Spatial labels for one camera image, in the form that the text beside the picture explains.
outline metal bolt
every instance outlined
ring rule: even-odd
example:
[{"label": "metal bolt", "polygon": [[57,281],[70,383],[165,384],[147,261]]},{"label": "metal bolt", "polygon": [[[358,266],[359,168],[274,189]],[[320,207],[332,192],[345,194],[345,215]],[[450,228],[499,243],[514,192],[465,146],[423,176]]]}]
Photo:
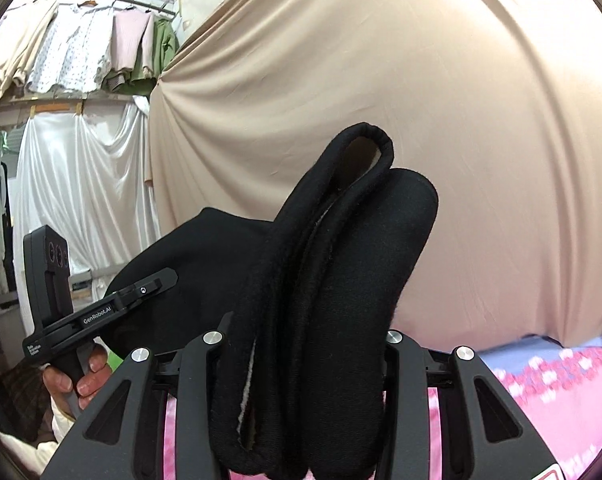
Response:
[{"label": "metal bolt", "polygon": [[140,363],[145,361],[150,356],[150,350],[147,348],[137,348],[132,352],[132,360]]},{"label": "metal bolt", "polygon": [[203,342],[207,343],[209,345],[217,344],[222,339],[223,339],[223,334],[220,332],[217,332],[216,330],[208,332],[208,333],[206,333],[206,335],[203,336]]},{"label": "metal bolt", "polygon": [[385,340],[388,341],[388,343],[396,345],[403,340],[403,334],[401,334],[401,332],[396,332],[396,330],[388,330]]},{"label": "metal bolt", "polygon": [[474,350],[467,346],[460,346],[456,349],[456,355],[458,355],[459,359],[463,359],[463,361],[471,361],[474,359]]}]

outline white sticker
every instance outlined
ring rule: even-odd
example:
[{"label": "white sticker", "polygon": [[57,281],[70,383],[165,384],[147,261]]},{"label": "white sticker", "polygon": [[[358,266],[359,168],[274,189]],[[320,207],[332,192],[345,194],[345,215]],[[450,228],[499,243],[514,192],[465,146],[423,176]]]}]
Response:
[{"label": "white sticker", "polygon": [[549,467],[545,471],[543,471],[539,476],[535,476],[532,480],[565,480],[563,477],[563,471],[558,464],[554,464]]}]

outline beige fabric backdrop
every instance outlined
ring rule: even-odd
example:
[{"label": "beige fabric backdrop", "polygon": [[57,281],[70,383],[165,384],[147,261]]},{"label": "beige fabric backdrop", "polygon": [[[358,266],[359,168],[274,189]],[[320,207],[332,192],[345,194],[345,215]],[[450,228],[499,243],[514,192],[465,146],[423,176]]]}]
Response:
[{"label": "beige fabric backdrop", "polygon": [[442,349],[602,333],[591,0],[226,1],[152,94],[162,232],[205,206],[272,219],[359,121],[440,196],[396,327]]}]

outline pink blanket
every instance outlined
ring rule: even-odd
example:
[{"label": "pink blanket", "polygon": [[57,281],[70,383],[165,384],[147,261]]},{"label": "pink blanket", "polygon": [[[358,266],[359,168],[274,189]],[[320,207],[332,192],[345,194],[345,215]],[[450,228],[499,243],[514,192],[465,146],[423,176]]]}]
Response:
[{"label": "pink blanket", "polygon": [[[533,356],[516,375],[498,368],[492,372],[554,453],[565,479],[577,479],[602,448],[602,348],[565,349],[552,361]],[[441,425],[435,389],[430,389],[429,400],[430,479],[441,480]],[[171,398],[165,419],[165,480],[175,480],[175,412],[176,400]],[[244,475],[232,473],[231,477],[243,480]],[[255,479],[266,480],[262,475]]]}]

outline white satin curtain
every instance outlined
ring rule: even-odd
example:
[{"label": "white satin curtain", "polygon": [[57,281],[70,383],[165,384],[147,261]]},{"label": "white satin curtain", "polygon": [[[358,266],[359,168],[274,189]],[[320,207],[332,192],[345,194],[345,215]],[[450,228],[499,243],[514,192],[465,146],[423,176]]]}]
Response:
[{"label": "white satin curtain", "polygon": [[[68,241],[72,274],[125,264],[158,238],[153,190],[144,184],[147,114],[143,98],[86,103],[82,115],[41,113],[28,120],[13,208],[14,270],[27,334],[34,325],[24,235],[50,225]],[[93,300],[112,278],[93,280]]]}]

